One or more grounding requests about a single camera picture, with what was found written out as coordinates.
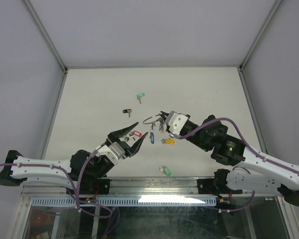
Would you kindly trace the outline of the large metal keyring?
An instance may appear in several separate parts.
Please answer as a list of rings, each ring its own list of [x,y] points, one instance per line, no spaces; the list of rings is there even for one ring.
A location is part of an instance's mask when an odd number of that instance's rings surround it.
[[[150,116],[150,117],[146,118],[145,120],[143,120],[143,124],[145,124],[145,125],[155,124],[156,122],[161,121],[162,116],[163,116],[162,113]]]

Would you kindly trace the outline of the bunch of silver keys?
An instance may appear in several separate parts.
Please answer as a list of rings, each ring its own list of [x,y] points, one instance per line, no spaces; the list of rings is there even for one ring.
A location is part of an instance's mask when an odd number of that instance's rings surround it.
[[[156,127],[160,133],[165,133],[165,121],[162,117],[155,119],[150,123],[151,131],[154,132]]]

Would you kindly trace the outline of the blue key tag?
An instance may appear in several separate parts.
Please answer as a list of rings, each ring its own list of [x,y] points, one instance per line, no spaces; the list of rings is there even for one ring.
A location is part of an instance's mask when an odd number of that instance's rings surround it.
[[[152,131],[150,132],[149,138],[150,138],[151,144],[154,144],[155,143],[155,138],[154,138],[154,133]]]

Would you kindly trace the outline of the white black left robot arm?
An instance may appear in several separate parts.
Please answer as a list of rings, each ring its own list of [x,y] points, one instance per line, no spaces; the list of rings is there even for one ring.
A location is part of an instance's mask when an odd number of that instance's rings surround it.
[[[48,161],[30,159],[16,150],[10,150],[5,163],[0,164],[0,185],[16,187],[25,181],[35,181],[73,188],[83,193],[94,189],[94,179],[103,178],[122,160],[138,153],[147,136],[140,133],[133,145],[128,145],[124,136],[138,124],[110,132],[105,142],[93,152],[79,150],[70,159]]]

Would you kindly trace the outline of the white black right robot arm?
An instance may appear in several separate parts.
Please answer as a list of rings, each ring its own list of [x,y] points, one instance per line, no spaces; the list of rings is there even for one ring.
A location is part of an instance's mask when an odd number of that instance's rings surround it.
[[[232,166],[232,170],[218,169],[213,181],[204,184],[206,193],[221,195],[252,191],[282,197],[299,207],[299,165],[290,164],[252,147],[237,130],[237,137],[227,133],[229,118],[210,115],[201,125],[190,121],[189,115],[171,111],[161,112],[166,131],[175,139],[187,140],[205,152],[217,163]]]

